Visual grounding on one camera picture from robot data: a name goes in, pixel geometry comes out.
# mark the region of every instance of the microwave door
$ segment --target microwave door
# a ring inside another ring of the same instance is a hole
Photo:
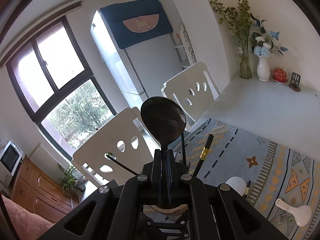
[[[2,155],[0,161],[3,166],[13,175],[20,159],[21,156],[19,155],[19,153],[17,153],[12,145],[9,145],[5,153]]]

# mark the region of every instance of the spoon bowl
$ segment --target spoon bowl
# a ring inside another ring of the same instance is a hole
[[[186,116],[183,110],[168,98],[148,98],[143,102],[140,112],[144,125],[161,144],[161,150],[164,151],[186,127]]]

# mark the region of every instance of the cabinet drawer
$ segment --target cabinet drawer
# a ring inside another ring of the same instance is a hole
[[[26,209],[29,212],[37,214],[52,223],[59,222],[70,212],[46,198],[32,187],[29,188],[27,201]]]
[[[33,170],[30,186],[48,199],[70,211],[76,206],[73,203],[72,197],[64,195],[61,187],[49,179],[38,168]]]
[[[27,183],[30,182],[31,180],[31,176],[32,176],[32,172],[33,172],[33,169],[34,169],[34,164],[32,161],[29,160],[29,158],[25,157],[23,159],[23,162],[21,164],[21,167],[20,167],[20,174],[19,176],[21,178],[23,178],[24,181],[26,181]]]
[[[23,208],[26,208],[26,200],[28,198],[29,184],[22,178],[18,177],[14,191],[12,192],[12,201]]]

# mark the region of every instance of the white ceramic spoon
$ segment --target white ceramic spoon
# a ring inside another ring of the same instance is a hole
[[[278,198],[276,200],[276,206],[284,211],[291,213],[299,227],[305,226],[311,219],[312,210],[308,205],[303,205],[295,208]]]

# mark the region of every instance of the white vase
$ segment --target white vase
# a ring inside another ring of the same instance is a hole
[[[270,77],[270,69],[266,57],[259,57],[257,74],[260,81],[268,82]]]

